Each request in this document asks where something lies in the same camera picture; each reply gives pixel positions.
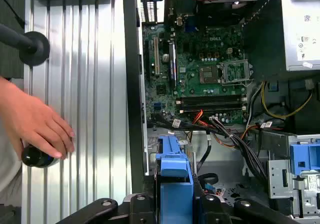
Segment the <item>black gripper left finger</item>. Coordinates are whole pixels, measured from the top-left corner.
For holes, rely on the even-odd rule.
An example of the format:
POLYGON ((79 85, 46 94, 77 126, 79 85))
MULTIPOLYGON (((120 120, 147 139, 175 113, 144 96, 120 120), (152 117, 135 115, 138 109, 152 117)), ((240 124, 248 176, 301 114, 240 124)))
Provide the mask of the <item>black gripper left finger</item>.
POLYGON ((127 196, 121 204, 101 198, 59 221, 60 224, 155 224, 153 199, 147 194, 127 196))

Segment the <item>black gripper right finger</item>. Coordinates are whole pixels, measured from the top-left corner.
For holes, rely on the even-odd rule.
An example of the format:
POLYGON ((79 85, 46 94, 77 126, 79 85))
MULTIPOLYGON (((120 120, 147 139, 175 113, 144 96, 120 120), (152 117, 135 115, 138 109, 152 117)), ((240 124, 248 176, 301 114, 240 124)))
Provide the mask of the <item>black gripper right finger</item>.
POLYGON ((239 199, 232 208, 218 196, 204 195, 197 199, 198 224, 296 224, 292 218, 256 201, 239 199))

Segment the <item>person's bare hand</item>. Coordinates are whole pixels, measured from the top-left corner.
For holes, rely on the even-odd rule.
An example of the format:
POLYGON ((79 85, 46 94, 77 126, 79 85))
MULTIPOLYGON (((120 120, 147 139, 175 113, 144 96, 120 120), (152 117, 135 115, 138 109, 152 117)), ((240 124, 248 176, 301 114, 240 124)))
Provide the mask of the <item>person's bare hand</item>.
POLYGON ((58 159, 75 150, 75 133, 57 112, 3 77, 0 86, 0 118, 19 158, 23 141, 58 159))

